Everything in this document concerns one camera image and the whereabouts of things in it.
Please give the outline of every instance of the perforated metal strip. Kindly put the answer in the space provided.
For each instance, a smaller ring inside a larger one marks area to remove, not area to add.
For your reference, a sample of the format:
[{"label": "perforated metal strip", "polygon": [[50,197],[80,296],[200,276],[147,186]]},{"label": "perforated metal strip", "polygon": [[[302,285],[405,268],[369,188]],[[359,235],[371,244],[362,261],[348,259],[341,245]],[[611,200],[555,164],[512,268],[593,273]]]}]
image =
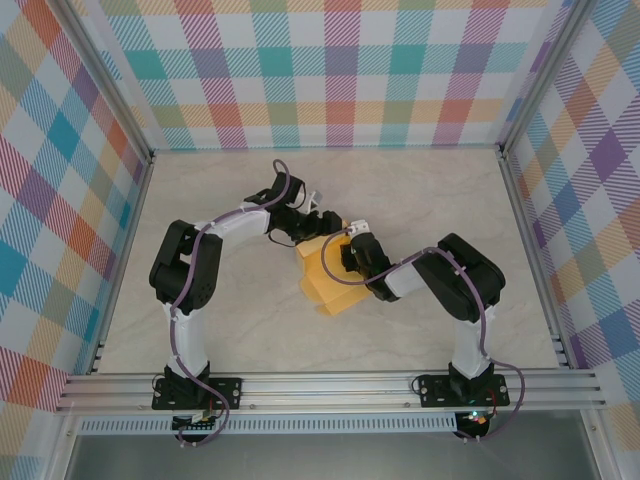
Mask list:
[{"label": "perforated metal strip", "polygon": [[[208,433],[208,429],[189,428]],[[415,433],[453,432],[455,414],[341,414],[341,415],[236,415],[224,434],[317,434],[317,433]],[[91,416],[84,417],[80,435],[173,434],[171,417]]]}]

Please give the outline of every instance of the black mounting bracket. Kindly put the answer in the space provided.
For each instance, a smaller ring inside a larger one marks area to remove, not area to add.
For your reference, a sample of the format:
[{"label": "black mounting bracket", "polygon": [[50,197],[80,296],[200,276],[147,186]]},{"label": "black mounting bracket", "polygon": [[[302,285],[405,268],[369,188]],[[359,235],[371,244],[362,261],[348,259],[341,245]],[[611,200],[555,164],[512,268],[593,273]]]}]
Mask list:
[{"label": "black mounting bracket", "polygon": [[413,388],[420,395],[420,406],[434,407],[506,407],[511,402],[504,375],[493,374],[473,398],[463,400],[451,388],[449,375],[420,375],[413,381]]},{"label": "black mounting bracket", "polygon": [[[189,379],[182,379],[185,384],[188,382],[196,389],[197,395],[184,395],[184,390],[180,391],[181,385],[176,388],[175,379],[158,378],[156,380],[153,390],[153,400],[151,402],[151,408],[153,410],[213,410],[220,411],[223,408],[222,401],[209,393],[208,391],[200,388]],[[214,390],[220,392],[220,394],[229,403],[230,410],[237,410],[240,408],[240,399],[242,398],[242,379],[241,378],[216,378],[209,377],[200,378]]]}]

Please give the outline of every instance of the wire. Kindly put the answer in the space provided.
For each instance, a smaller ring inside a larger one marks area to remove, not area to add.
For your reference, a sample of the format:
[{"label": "wire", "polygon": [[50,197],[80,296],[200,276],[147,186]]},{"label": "wire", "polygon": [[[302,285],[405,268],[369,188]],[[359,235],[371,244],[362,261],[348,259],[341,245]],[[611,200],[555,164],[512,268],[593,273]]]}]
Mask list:
[{"label": "wire", "polygon": [[268,238],[269,240],[271,240],[273,243],[275,243],[276,245],[282,245],[283,247],[287,247],[287,248],[295,248],[295,245],[287,245],[286,243],[282,243],[282,242],[279,242],[279,241],[277,241],[277,240],[274,240],[274,239],[273,239],[273,237],[271,236],[271,234],[272,234],[272,233],[273,233],[273,232],[269,232],[269,233],[267,234],[267,238]]},{"label": "wire", "polygon": [[185,297],[189,293],[189,289],[191,288],[191,283],[193,282],[193,275],[194,275],[194,272],[196,269],[196,263],[198,260],[198,247],[200,246],[200,241],[202,240],[202,237],[207,232],[207,230],[209,230],[214,224],[221,222],[222,220],[229,218],[233,215],[237,215],[243,212],[255,212],[259,210],[264,210],[265,208],[270,207],[271,205],[275,205],[280,200],[282,200],[282,198],[284,198],[287,191],[289,190],[291,175],[289,174],[289,168],[287,167],[286,163],[284,163],[282,160],[279,160],[279,159],[276,159],[273,161],[273,169],[276,171],[276,173],[278,173],[277,165],[282,166],[282,168],[284,169],[286,178],[284,182],[284,188],[276,198],[262,205],[256,205],[255,207],[249,207],[249,208],[238,208],[236,210],[232,210],[230,212],[224,213],[200,229],[200,231],[196,235],[196,238],[193,242],[193,249],[191,252],[192,260],[191,260],[191,264],[189,265],[189,271],[187,272],[187,279],[184,282],[184,286],[182,287],[182,290],[180,291],[178,298],[176,298],[176,300],[171,304],[171,307],[169,307],[169,315],[171,317],[171,320],[169,322],[169,340],[171,343],[171,353],[175,357],[176,364],[178,365],[180,370],[182,370],[182,372],[187,376],[187,378],[189,378],[189,380],[191,380],[199,387],[204,388],[206,391],[208,391],[209,393],[217,397],[222,402],[224,413],[225,413],[224,420],[222,421],[220,426],[214,432],[210,433],[203,440],[199,442],[187,442],[182,436],[182,430],[178,430],[178,440],[180,440],[181,447],[184,447],[184,446],[200,447],[202,445],[206,445],[207,443],[217,438],[218,435],[220,435],[220,432],[222,432],[222,430],[224,430],[224,428],[227,426],[227,422],[229,421],[229,415],[230,415],[230,407],[229,407],[229,402],[224,397],[224,395],[222,395],[216,389],[214,389],[213,387],[207,385],[206,383],[198,379],[193,373],[189,371],[189,369],[183,363],[182,358],[180,357],[180,353],[178,352],[178,346],[176,342],[176,323],[178,321],[176,317],[176,310],[180,306],[182,301],[185,299]]},{"label": "wire", "polygon": [[[353,286],[355,286],[355,285],[367,285],[367,284],[369,284],[371,282],[375,282],[376,280],[378,280],[378,279],[380,279],[382,277],[385,277],[386,275],[389,275],[391,272],[394,272],[395,270],[400,268],[402,265],[404,265],[406,263],[410,263],[413,260],[421,257],[425,253],[436,253],[436,254],[440,255],[441,257],[443,257],[445,260],[447,260],[451,264],[451,266],[453,266],[453,268],[456,270],[456,272],[458,273],[460,278],[462,278],[464,283],[469,288],[469,291],[471,292],[471,295],[473,296],[473,299],[476,301],[476,304],[478,306],[478,311],[480,312],[480,344],[479,344],[480,353],[482,354],[482,356],[484,358],[486,358],[490,362],[493,362],[495,365],[498,365],[499,367],[506,368],[508,370],[513,370],[514,372],[516,372],[518,377],[520,377],[520,396],[518,397],[518,401],[516,402],[516,405],[513,408],[513,411],[511,412],[509,417],[507,417],[507,420],[502,425],[500,425],[493,432],[485,435],[483,438],[485,440],[488,440],[490,438],[493,438],[493,437],[497,436],[501,432],[503,432],[504,429],[507,427],[507,425],[509,425],[516,418],[516,416],[518,415],[518,412],[520,411],[520,408],[522,408],[522,404],[524,403],[524,394],[525,394],[525,388],[526,388],[526,382],[525,382],[525,379],[524,379],[524,373],[522,373],[522,370],[520,370],[515,365],[511,365],[510,363],[505,363],[505,362],[499,362],[498,360],[492,358],[487,353],[487,349],[486,349],[486,346],[485,346],[485,341],[486,341],[486,338],[487,338],[487,316],[486,316],[485,311],[484,311],[484,303],[482,302],[482,299],[480,298],[480,293],[478,292],[478,289],[473,284],[473,282],[469,278],[469,275],[467,275],[467,273],[465,272],[464,268],[462,268],[460,266],[460,264],[458,262],[456,262],[455,258],[453,258],[453,255],[451,255],[451,253],[445,252],[444,250],[442,250],[441,248],[438,248],[438,247],[427,247],[427,248],[424,248],[424,249],[420,250],[417,253],[414,253],[410,257],[402,260],[400,263],[398,263],[397,265],[394,265],[393,267],[387,269],[386,271],[384,271],[382,273],[379,273],[378,275],[375,275],[374,277],[371,277],[371,278],[368,278],[368,279],[365,279],[365,280],[355,281],[355,282],[342,280],[341,278],[338,278],[333,273],[331,273],[331,271],[329,270],[329,267],[327,266],[327,261],[325,259],[325,255],[326,255],[326,251],[327,251],[327,246],[329,245],[331,240],[333,240],[338,235],[342,235],[342,234],[345,234],[345,233],[348,233],[348,232],[349,232],[349,227],[347,227],[345,229],[342,229],[339,232],[336,232],[336,233],[333,233],[333,234],[329,235],[327,237],[327,239],[325,240],[325,242],[322,244],[322,250],[320,251],[320,261],[322,263],[322,268],[324,268],[325,273],[332,280],[335,280],[338,283],[342,283],[343,285],[353,285]],[[464,432],[459,432],[459,433],[461,435],[463,435],[463,436],[466,436],[467,438],[471,438],[469,435],[465,434]]]},{"label": "wire", "polygon": [[297,207],[291,207],[294,210],[299,209],[302,205],[304,205],[304,201],[307,199],[307,187],[305,185],[304,182],[302,182],[302,193],[304,193],[304,195],[302,196],[302,201],[300,202],[300,205],[298,205]]},{"label": "wire", "polygon": [[493,401],[493,416],[495,417],[498,414],[498,401],[496,400],[496,394],[493,393],[493,390],[489,388],[488,391]]}]

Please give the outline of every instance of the white plastic connector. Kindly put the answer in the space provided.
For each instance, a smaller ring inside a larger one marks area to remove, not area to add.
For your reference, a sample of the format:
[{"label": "white plastic connector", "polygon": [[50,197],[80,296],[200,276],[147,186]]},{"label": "white plastic connector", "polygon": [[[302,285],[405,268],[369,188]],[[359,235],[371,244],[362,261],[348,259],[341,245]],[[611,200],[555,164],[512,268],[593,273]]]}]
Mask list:
[{"label": "white plastic connector", "polygon": [[370,233],[369,224],[366,220],[356,220],[349,225],[349,237],[357,237],[362,233]]}]

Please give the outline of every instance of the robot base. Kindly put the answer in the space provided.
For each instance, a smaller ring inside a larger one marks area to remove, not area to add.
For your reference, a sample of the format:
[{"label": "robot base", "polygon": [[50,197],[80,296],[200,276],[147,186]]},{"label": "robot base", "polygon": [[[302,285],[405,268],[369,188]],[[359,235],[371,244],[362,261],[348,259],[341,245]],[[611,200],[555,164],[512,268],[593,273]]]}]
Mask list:
[{"label": "robot base", "polygon": [[421,375],[414,380],[416,393],[420,395],[423,408],[433,407],[506,407],[509,405],[509,392],[503,375],[492,375],[473,398],[463,400],[459,393],[451,388],[449,375]]},{"label": "robot base", "polygon": [[[229,403],[230,410],[240,408],[242,395],[241,378],[209,377],[209,365],[198,375],[198,380],[206,382],[218,391]],[[154,386],[151,408],[153,410],[222,410],[222,401],[200,388],[188,378],[172,372],[169,367],[164,369],[164,377],[159,378]]]}]

